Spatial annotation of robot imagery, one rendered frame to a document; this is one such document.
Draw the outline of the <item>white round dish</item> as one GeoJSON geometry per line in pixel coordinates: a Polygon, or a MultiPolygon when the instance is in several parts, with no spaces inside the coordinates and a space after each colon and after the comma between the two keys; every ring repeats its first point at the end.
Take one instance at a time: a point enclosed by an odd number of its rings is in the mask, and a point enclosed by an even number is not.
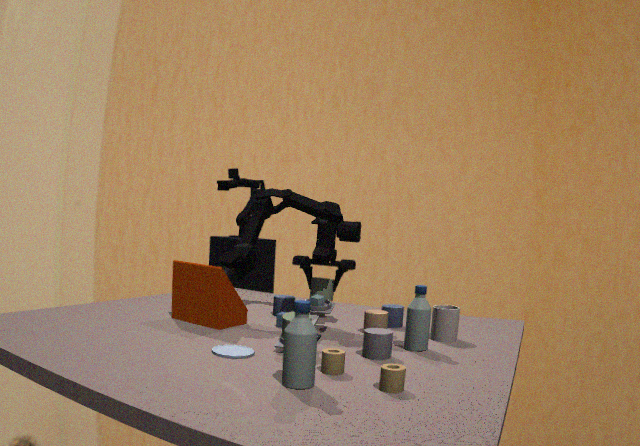
{"type": "Polygon", "coordinates": [[[214,346],[212,353],[223,358],[240,359],[252,357],[255,351],[249,347],[227,344],[214,346]]]}

